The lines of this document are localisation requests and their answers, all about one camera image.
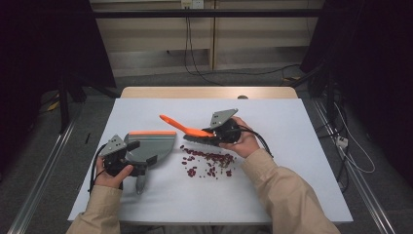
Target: white table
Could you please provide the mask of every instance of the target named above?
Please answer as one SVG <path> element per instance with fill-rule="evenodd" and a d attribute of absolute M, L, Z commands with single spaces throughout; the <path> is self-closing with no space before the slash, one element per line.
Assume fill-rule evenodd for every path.
<path fill-rule="evenodd" d="M 242 117 L 265 138 L 275 161 L 291 168 L 315 189 L 326 216 L 335 223 L 353 221 L 347 204 L 301 99 L 228 99 L 228 98 L 120 98 L 117 99 L 100 140 L 102 145 L 115 134 L 129 131 L 176 130 L 159 118 L 166 114 L 185 126 L 208 127 L 215 111 L 238 108 Z M 204 152 L 226 153 L 213 146 L 177 139 L 171 154 L 148 174 L 142 195 L 134 192 L 134 178 L 124 182 L 119 219 L 136 224 L 263 224 L 271 222 L 261 208 L 255 190 L 240 169 L 238 157 L 230 167 L 233 175 L 206 176 L 207 162 L 200 159 L 182 165 L 188 154 L 179 147 Z M 197 166 L 197 176 L 189 177 L 185 167 Z M 83 212 L 89 199 L 88 173 L 69 220 Z"/>

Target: black cable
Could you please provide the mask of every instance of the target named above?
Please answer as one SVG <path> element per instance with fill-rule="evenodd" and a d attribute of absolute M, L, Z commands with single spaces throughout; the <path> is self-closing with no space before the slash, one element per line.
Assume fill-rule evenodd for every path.
<path fill-rule="evenodd" d="M 283 85 L 283 82 L 284 82 L 284 75 L 283 75 L 283 69 L 282 69 L 282 82 L 279 84 L 280 87 Z"/>
<path fill-rule="evenodd" d="M 323 124 L 323 125 L 321 125 L 321 126 L 319 126 L 319 127 L 316 127 L 316 128 L 314 129 L 314 131 L 315 131 L 316 133 L 318 133 L 319 131 L 322 130 L 322 128 L 325 128 L 326 126 L 328 126 L 328 125 L 330 125 L 330 124 L 331 124 L 331 122 L 327 122 L 327 123 L 325 123 L 325 124 Z"/>
<path fill-rule="evenodd" d="M 242 125 L 239 125 L 239 126 L 240 126 L 241 128 L 243 128 L 243 129 L 230 130 L 230 131 L 228 131 L 228 132 L 240 131 L 240 132 L 248 132 L 248 133 L 254 134 L 254 135 L 259 139 L 259 141 L 261 142 L 261 144 L 264 146 L 264 149 L 268 152 L 268 154 L 270 154 L 271 157 L 274 158 L 273 154 L 272 154 L 271 151 L 270 151 L 270 147 L 268 146 L 268 144 L 267 144 L 267 142 L 265 141 L 264 137 L 262 137 L 262 136 L 261 136 L 260 134 L 258 134 L 257 132 L 255 132 L 255 131 L 247 128 L 246 126 L 242 126 Z"/>
<path fill-rule="evenodd" d="M 348 125 L 347 113 L 346 113 L 346 110 L 344 109 L 344 101 L 343 101 L 343 97 L 342 97 L 341 95 L 339 96 L 339 101 L 338 101 L 338 103 L 335 102 L 335 105 L 336 105 L 336 107 L 339 109 L 339 111 L 340 111 L 341 114 L 342 114 L 342 117 L 343 117 L 343 119 L 342 119 L 343 126 Z M 344 132 L 344 137 L 345 137 L 345 138 L 349 138 L 349 132 L 348 132 L 347 129 L 346 129 L 346 131 Z M 346 167 L 347 157 L 341 158 L 341 154 L 340 154 L 340 152 L 339 152 L 339 150 L 338 150 L 337 147 L 336 147 L 336 150 L 337 150 L 338 156 L 340 157 L 340 160 L 341 160 L 340 171 L 339 171 L 339 173 L 338 173 L 338 175 L 337 175 L 337 177 L 336 177 L 337 182 L 340 180 L 340 177 L 341 177 L 343 171 L 345 171 L 345 173 L 346 173 L 346 185 L 344 185 L 344 187 L 343 187 L 343 189 L 342 189 L 342 193 L 344 193 L 344 192 L 347 191 L 347 189 L 348 189 L 348 187 L 349 187 L 349 184 L 350 184 L 349 172 L 348 172 L 347 167 Z M 348 155 L 348 154 L 349 154 L 349 150 L 350 150 L 350 146 L 349 146 L 349 144 L 347 144 L 347 147 L 345 148 L 344 153 L 345 153 L 346 155 Z"/>
<path fill-rule="evenodd" d="M 251 73 L 247 73 L 247 72 L 236 72 L 236 71 L 213 71 L 213 72 L 206 72 L 206 73 L 201 73 L 195 63 L 195 59 L 194 59 L 194 53 L 193 53 L 193 47 L 192 47 L 192 32 L 191 32 L 191 21 L 187 18 L 187 24 L 186 24 L 186 44 L 185 44 L 185 54 L 184 54 L 184 58 L 185 58 L 185 69 L 186 71 L 191 74 L 191 75 L 196 75 L 196 76 L 201 76 L 205 81 L 212 83 L 214 85 L 219 85 L 219 86 L 223 86 L 222 84 L 216 83 L 216 82 L 212 82 L 209 81 L 208 79 L 206 79 L 204 76 L 205 75 L 215 75 L 215 74 L 235 74 L 235 75 L 265 75 L 265 74 L 271 74 L 271 73 L 275 73 L 278 71 L 283 72 L 286 68 L 292 67 L 292 66 L 299 66 L 300 64 L 291 64 L 291 65 L 287 65 L 284 66 L 282 68 L 277 68 L 275 70 L 271 70 L 271 71 L 264 71 L 264 72 L 251 72 Z M 187 63 L 186 63 L 186 53 L 188 50 L 188 39 L 189 39 L 189 44 L 190 44 L 190 49 L 191 49 L 191 55 L 192 55 L 192 62 L 194 63 L 195 69 L 197 71 L 197 73 L 192 73 L 191 71 L 189 71 L 188 67 L 187 67 Z"/>
<path fill-rule="evenodd" d="M 201 72 L 198 70 L 197 64 L 195 63 L 194 51 L 193 51 L 193 49 L 192 49 L 192 36 L 191 36 L 191 34 L 192 34 L 192 33 L 191 33 L 191 21 L 189 20 L 189 18 L 186 18 L 186 43 L 185 43 L 185 56 L 184 56 L 185 69 L 186 69 L 186 71 L 187 71 L 189 74 L 191 74 L 191 75 L 199 75 L 199 76 L 201 76 L 201 78 L 202 78 L 203 80 L 207 81 L 207 82 L 210 83 L 210 84 L 214 84 L 214 85 L 217 85 L 217 86 L 224 86 L 224 85 L 222 85 L 222 84 L 219 84 L 219 83 L 216 83 L 216 82 L 213 82 L 213 81 L 208 80 L 208 79 L 205 78 L 205 77 L 201 74 Z M 187 64 L 186 64 L 186 52 L 188 51 L 188 38 L 189 38 L 189 44 L 190 44 L 190 47 L 191 47 L 192 62 L 194 63 L 195 70 L 197 71 L 197 74 L 194 74 L 194 73 L 190 72 L 189 69 L 188 69 L 188 66 L 187 66 Z"/>
<path fill-rule="evenodd" d="M 97 150 L 96 154 L 94 155 L 94 163 L 92 164 L 92 169 L 91 169 L 91 181 L 90 181 L 89 190 L 88 190 L 90 194 L 92 193 L 92 189 L 94 189 L 94 181 L 96 180 L 96 178 L 100 176 L 103 172 L 105 172 L 105 170 L 103 170 L 102 172 L 94 176 L 94 167 L 96 166 L 97 157 L 100 154 L 100 151 L 102 151 L 102 149 L 104 148 L 104 146 L 106 146 L 106 144 L 103 144 L 102 146 L 100 146 L 100 148 Z"/>
<path fill-rule="evenodd" d="M 336 101 L 334 101 L 334 103 L 337 104 L 338 108 L 339 108 L 340 111 L 342 112 L 343 118 L 344 118 L 344 122 L 346 122 L 346 124 L 347 124 L 347 115 L 346 115 L 346 112 L 345 112 L 345 110 L 344 110 L 344 108 L 343 108 L 343 96 L 342 96 L 341 94 L 336 94 L 336 95 L 338 95 L 339 100 L 338 100 L 338 104 L 337 104 Z M 338 116 L 339 116 L 339 114 L 338 114 L 338 111 L 337 111 L 337 112 L 335 112 L 334 121 L 337 119 Z M 317 133 L 320 129 L 322 129 L 322 127 L 325 127 L 325 126 L 331 125 L 331 124 L 333 124 L 333 123 L 328 122 L 328 123 L 324 124 L 323 126 L 320 126 L 320 127 L 316 128 L 316 129 L 315 129 L 316 133 Z M 332 134 L 324 135 L 324 136 L 318 136 L 318 138 L 320 139 L 320 138 L 325 138 L 325 137 L 335 137 L 335 136 L 337 136 L 338 134 L 342 133 L 344 130 L 345 130 L 345 124 L 343 123 L 342 126 L 341 126 L 341 128 L 340 128 L 340 130 L 337 131 L 337 130 L 335 130 L 335 129 L 332 129 L 332 131 L 333 131 Z"/>

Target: black curtain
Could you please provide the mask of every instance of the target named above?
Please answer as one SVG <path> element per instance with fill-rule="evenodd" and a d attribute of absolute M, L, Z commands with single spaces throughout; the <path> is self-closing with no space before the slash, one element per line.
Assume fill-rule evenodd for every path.
<path fill-rule="evenodd" d="M 69 87 L 90 82 L 115 87 L 115 81 L 95 19 L 56 13 L 91 12 L 89 0 L 2 0 L 0 9 L 0 168 L 4 168 L 34 123 L 41 95 L 57 90 L 62 75 Z"/>
<path fill-rule="evenodd" d="M 332 55 L 329 69 L 370 136 L 413 185 L 413 2 L 360 3 L 361 11 L 348 30 L 350 40 Z M 329 56 L 323 35 L 337 36 L 335 30 L 341 27 L 331 23 L 322 20 L 318 25 L 303 69 L 311 70 L 314 61 Z"/>

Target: beige sleeve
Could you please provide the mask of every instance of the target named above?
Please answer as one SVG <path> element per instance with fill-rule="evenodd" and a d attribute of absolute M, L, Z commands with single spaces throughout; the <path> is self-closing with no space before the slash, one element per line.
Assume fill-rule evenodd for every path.
<path fill-rule="evenodd" d="M 66 234 L 120 233 L 121 196 L 120 189 L 95 185 L 85 212 L 76 216 Z"/>
<path fill-rule="evenodd" d="M 273 219 L 273 233 L 340 233 L 324 215 L 310 184 L 292 170 L 277 166 L 264 149 L 249 155 L 242 168 Z"/>

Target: orange handle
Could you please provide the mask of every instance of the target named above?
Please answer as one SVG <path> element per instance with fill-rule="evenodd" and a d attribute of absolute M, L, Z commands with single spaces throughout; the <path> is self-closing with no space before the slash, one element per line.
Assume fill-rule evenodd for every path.
<path fill-rule="evenodd" d="M 184 132 L 184 133 L 186 132 L 186 128 L 185 128 L 183 125 L 179 124 L 178 122 L 176 122 L 175 120 L 169 118 L 168 116 L 166 116 L 166 115 L 160 115 L 159 117 L 161 117 L 162 120 L 164 120 L 165 122 L 169 123 L 170 125 L 176 127 L 178 130 L 180 130 L 180 131 L 182 131 L 182 132 Z"/>
<path fill-rule="evenodd" d="M 214 137 L 213 134 L 202 130 L 186 128 L 166 115 L 160 115 L 159 117 L 161 117 L 162 120 L 169 123 L 170 125 L 176 127 L 178 130 L 184 132 L 186 135 L 193 137 Z"/>

